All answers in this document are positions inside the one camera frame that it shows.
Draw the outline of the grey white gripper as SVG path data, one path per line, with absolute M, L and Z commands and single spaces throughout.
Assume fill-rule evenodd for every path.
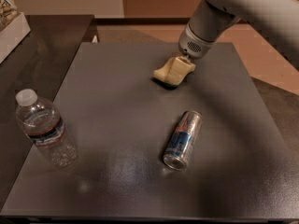
M 203 58 L 212 48 L 215 37 L 203 26 L 191 24 L 186 25 L 178 40 L 179 51 L 184 55 L 186 63 L 191 63 L 192 59 Z M 166 63 L 167 71 L 165 82 L 167 84 L 179 84 L 179 59 L 173 57 Z

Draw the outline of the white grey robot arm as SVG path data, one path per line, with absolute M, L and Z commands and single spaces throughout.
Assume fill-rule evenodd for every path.
M 299 2 L 296 0 L 202 0 L 180 35 L 180 54 L 166 63 L 162 82 L 179 85 L 218 37 L 246 21 L 293 66 L 299 66 Z

